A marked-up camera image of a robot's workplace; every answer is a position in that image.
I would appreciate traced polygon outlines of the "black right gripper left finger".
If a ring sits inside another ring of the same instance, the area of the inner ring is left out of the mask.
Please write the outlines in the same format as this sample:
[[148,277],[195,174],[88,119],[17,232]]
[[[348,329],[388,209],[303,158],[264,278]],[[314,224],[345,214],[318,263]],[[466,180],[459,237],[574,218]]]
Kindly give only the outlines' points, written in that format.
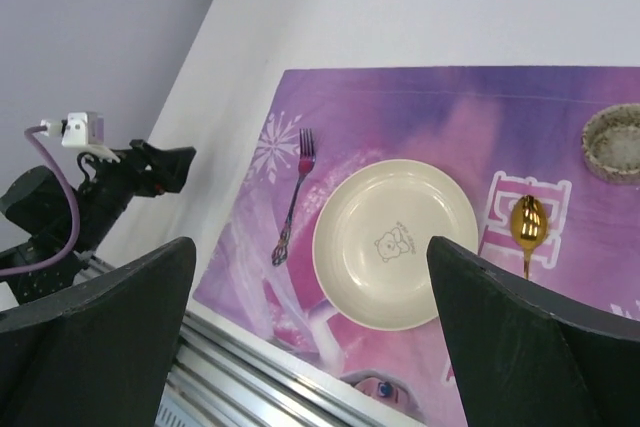
[[195,264],[181,237],[2,312],[2,425],[154,425]]

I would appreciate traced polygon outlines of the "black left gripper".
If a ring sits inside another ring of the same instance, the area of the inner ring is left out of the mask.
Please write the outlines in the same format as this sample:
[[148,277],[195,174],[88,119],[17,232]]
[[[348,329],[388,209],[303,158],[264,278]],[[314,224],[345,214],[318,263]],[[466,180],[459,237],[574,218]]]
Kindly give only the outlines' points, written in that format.
[[196,155],[193,147],[162,150],[133,140],[118,150],[119,162],[80,153],[76,162],[83,182],[72,190],[80,214],[80,232],[73,251],[59,263],[34,272],[9,276],[13,267],[44,261],[62,250],[71,232],[71,213],[54,173],[37,166],[22,174],[1,196],[1,214],[30,234],[28,241],[1,253],[1,280],[19,304],[26,304],[71,286],[90,267],[94,253],[133,197],[153,198],[179,193]]

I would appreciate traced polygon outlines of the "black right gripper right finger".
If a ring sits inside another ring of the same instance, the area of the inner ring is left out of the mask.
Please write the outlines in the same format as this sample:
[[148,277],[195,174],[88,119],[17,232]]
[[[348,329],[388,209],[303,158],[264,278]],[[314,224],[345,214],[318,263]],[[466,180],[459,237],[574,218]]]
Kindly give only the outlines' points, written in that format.
[[430,240],[426,259],[469,425],[638,425],[638,322],[442,236]]

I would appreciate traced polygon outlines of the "gold spoon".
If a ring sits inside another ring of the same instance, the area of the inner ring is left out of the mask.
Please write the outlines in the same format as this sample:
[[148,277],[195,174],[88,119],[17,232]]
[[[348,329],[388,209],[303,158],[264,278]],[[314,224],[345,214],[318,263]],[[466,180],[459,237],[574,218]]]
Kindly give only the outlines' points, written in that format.
[[510,216],[510,232],[523,252],[523,276],[530,275],[533,252],[544,243],[548,234],[548,216],[543,204],[532,195],[521,197]]

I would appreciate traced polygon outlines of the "cream round plate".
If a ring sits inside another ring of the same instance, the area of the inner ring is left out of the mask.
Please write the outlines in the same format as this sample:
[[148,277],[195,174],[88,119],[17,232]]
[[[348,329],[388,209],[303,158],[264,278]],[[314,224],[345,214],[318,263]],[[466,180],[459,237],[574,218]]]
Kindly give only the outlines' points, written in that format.
[[470,200],[445,172],[392,159],[345,179],[320,211],[312,241],[318,284],[354,323],[402,331],[438,316],[427,249],[443,236],[469,250],[479,242]]

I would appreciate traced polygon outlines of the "purple Elsa placemat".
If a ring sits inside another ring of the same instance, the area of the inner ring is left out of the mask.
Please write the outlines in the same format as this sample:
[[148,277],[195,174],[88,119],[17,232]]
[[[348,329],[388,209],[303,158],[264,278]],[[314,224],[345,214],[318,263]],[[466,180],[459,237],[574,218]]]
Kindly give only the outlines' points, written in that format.
[[[635,68],[287,71],[194,300],[419,421],[462,426],[438,322],[378,332],[354,324],[326,300],[312,265],[322,206],[364,166],[392,158],[429,163],[468,196],[481,255],[518,273],[522,253],[508,218],[519,197],[534,195],[551,225],[534,253],[532,280],[635,319],[639,190],[595,177],[585,165],[581,135],[596,112],[638,99]],[[288,258],[274,267],[303,128],[313,131],[316,164],[299,191]]]

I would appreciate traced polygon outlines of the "small metal cup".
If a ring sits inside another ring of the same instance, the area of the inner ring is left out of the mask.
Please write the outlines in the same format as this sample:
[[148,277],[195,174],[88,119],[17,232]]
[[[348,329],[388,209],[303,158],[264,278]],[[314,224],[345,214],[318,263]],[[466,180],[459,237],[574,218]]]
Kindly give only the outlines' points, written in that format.
[[639,104],[609,106],[594,114],[581,135],[584,162],[597,178],[618,185],[639,183]]

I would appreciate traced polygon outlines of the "silver purple fork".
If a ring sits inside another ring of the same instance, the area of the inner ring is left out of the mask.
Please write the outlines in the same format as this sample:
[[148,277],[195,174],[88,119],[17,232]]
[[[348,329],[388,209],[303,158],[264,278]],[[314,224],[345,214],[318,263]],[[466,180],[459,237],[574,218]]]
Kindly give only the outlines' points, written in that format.
[[310,128],[303,128],[299,132],[298,179],[289,204],[284,225],[280,231],[277,245],[271,254],[271,263],[274,267],[282,265],[288,258],[288,246],[291,238],[294,210],[299,191],[306,177],[313,171],[315,164],[316,149],[313,131]]

